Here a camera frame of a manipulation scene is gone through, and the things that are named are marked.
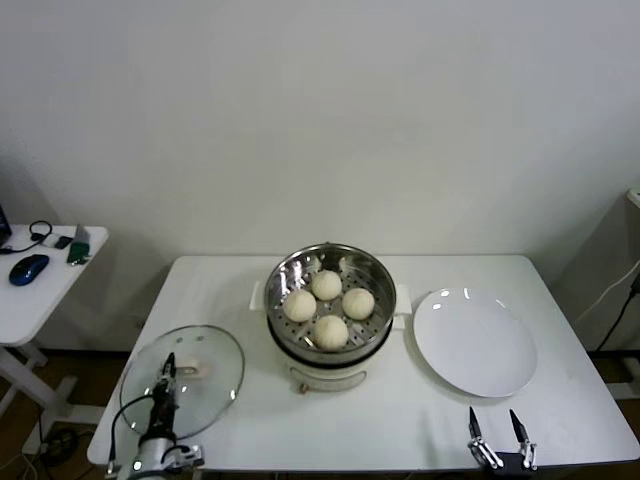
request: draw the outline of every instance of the glass lid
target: glass lid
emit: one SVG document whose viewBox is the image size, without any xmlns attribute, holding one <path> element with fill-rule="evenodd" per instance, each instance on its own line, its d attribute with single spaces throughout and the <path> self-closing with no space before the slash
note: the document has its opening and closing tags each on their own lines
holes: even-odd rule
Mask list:
<svg viewBox="0 0 640 480">
<path fill-rule="evenodd" d="M 236 399 L 244 376 L 244 354 L 237 340 L 218 327 L 171 330 L 140 350 L 129 364 L 120 387 L 120 407 L 151 393 L 172 352 L 178 406 L 173 430 L 182 439 L 209 427 Z M 151 399 L 143 400 L 122 416 L 136 432 L 145 433 L 152 405 Z"/>
</svg>

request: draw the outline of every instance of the steamed bun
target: steamed bun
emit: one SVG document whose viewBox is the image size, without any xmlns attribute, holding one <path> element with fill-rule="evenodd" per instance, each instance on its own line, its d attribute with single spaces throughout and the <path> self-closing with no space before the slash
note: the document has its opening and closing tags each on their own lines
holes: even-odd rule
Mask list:
<svg viewBox="0 0 640 480">
<path fill-rule="evenodd" d="M 292 322 L 306 322 L 316 313 L 316 299 L 306 290 L 296 290 L 289 294 L 282 309 Z"/>
<path fill-rule="evenodd" d="M 333 300 L 342 292 L 342 280 L 336 272 L 323 270 L 311 280 L 311 291 L 319 300 Z"/>
<path fill-rule="evenodd" d="M 342 310 L 354 320 L 364 320 L 373 313 L 375 302 L 371 292 L 364 288 L 354 288 L 342 298 Z"/>
<path fill-rule="evenodd" d="M 347 344 L 349 329 L 340 317 L 327 315 L 316 323 L 313 337 L 322 350 L 338 350 Z"/>
</svg>

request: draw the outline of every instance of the floor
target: floor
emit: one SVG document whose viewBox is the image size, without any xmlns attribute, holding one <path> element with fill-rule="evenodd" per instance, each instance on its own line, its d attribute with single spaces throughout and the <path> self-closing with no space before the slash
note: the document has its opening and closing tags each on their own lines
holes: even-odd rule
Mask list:
<svg viewBox="0 0 640 480">
<path fill-rule="evenodd" d="M 124 367 L 126 358 L 78 356 L 78 354 L 48 353 L 49 363 L 43 368 L 35 371 L 45 382 L 51 386 L 56 386 L 65 375 L 76 375 L 79 378 L 78 386 L 71 396 L 71 403 L 81 403 L 89 405 L 105 405 L 111 391 L 115 386 L 120 372 Z M 598 361 L 596 363 L 601 375 L 610 382 L 624 381 L 624 372 L 619 365 L 613 361 Z M 4 395 L 8 384 L 0 379 L 0 395 Z M 630 400 L 619 402 L 620 408 L 627 421 L 634 429 L 636 436 L 640 438 L 640 400 Z M 20 479 L 23 478 L 26 463 L 22 458 L 16 459 L 10 465 L 2 467 L 20 452 L 22 443 L 25 441 L 37 420 L 37 407 L 34 402 L 19 393 L 9 409 L 0 418 L 0 479 Z M 63 425 L 56 428 L 72 427 L 78 432 L 86 432 L 89 426 Z M 58 467 L 49 467 L 49 475 L 44 472 L 41 462 L 34 461 L 38 478 L 52 480 L 98 480 L 104 478 L 102 468 L 93 468 L 86 458 L 86 449 L 89 445 L 90 435 L 85 435 L 79 439 L 79 448 L 73 456 L 64 464 Z M 29 474 L 25 478 L 35 478 Z M 278 480 L 360 480 L 364 477 L 378 477 L 380 480 L 405 480 L 408 473 L 389 474 L 280 474 Z M 466 473 L 440 473 L 440 474 L 411 474 L 411 480 L 455 480 L 467 479 L 475 480 L 484 478 L 477 472 Z M 589 479 L 638 479 L 640 478 L 640 461 L 626 464 L 599 465 L 584 467 L 575 470 L 553 470 L 541 472 L 542 478 L 565 478 L 569 480 L 589 480 Z M 271 473 L 244 474 L 244 473 L 209 473 L 202 476 L 203 480 L 275 480 L 275 475 Z"/>
</svg>

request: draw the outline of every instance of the white table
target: white table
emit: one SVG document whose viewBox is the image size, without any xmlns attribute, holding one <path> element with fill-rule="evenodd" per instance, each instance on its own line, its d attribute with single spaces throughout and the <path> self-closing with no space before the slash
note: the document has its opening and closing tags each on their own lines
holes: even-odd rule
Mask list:
<svg viewBox="0 0 640 480">
<path fill-rule="evenodd" d="M 300 395 L 280 367 L 266 320 L 250 312 L 256 280 L 277 257 L 182 257 L 167 278 L 134 347 L 190 324 L 219 325 L 246 355 L 238 399 L 190 440 L 205 451 L 205 469 L 394 471 L 472 469 L 468 408 L 499 451 L 516 451 L 509 408 L 538 443 L 541 466 L 633 460 L 640 446 L 571 327 L 531 262 L 520 256 L 381 257 L 414 308 L 429 291 L 480 287 L 499 294 L 526 323 L 539 352 L 531 383 L 508 399 L 464 394 L 440 379 L 414 347 L 410 329 L 393 331 L 379 364 L 361 385 L 339 393 Z M 117 385 L 93 437 L 89 460 L 106 464 Z M 138 437 L 117 428 L 119 461 Z"/>
<path fill-rule="evenodd" d="M 31 245 L 29 227 L 12 225 L 13 235 L 5 245 L 15 249 Z M 103 227 L 86 227 L 89 232 L 91 254 L 96 255 L 108 233 Z M 43 231 L 36 226 L 35 231 Z M 54 226 L 53 232 L 73 237 L 75 226 Z M 9 272 L 22 258 L 33 254 L 49 255 L 49 265 L 29 285 L 16 287 L 9 283 Z M 69 289 L 85 270 L 84 266 L 71 266 L 66 263 L 69 247 L 57 250 L 37 246 L 23 253 L 0 255 L 0 375 L 12 383 L 11 389 L 0 402 L 0 415 L 6 410 L 17 389 L 24 391 L 30 398 L 43 407 L 42 428 L 46 435 L 56 421 L 71 423 L 97 423 L 103 409 L 86 405 L 70 405 L 69 394 L 77 382 L 75 377 L 65 377 L 56 390 L 40 380 L 31 372 L 35 365 L 44 365 L 46 357 L 31 343 L 51 312 L 58 306 Z M 17 347 L 27 358 L 26 365 L 20 363 L 1 346 Z M 34 454 L 38 450 L 39 435 L 37 428 L 31 432 L 23 447 L 23 452 Z"/>
</svg>

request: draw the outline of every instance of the computer mouse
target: computer mouse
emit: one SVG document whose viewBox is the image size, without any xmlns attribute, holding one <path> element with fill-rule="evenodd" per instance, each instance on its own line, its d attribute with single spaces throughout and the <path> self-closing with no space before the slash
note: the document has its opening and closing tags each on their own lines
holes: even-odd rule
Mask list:
<svg viewBox="0 0 640 480">
<path fill-rule="evenodd" d="M 16 287 L 29 285 L 49 265 L 49 255 L 24 257 L 9 272 L 9 282 Z"/>
</svg>

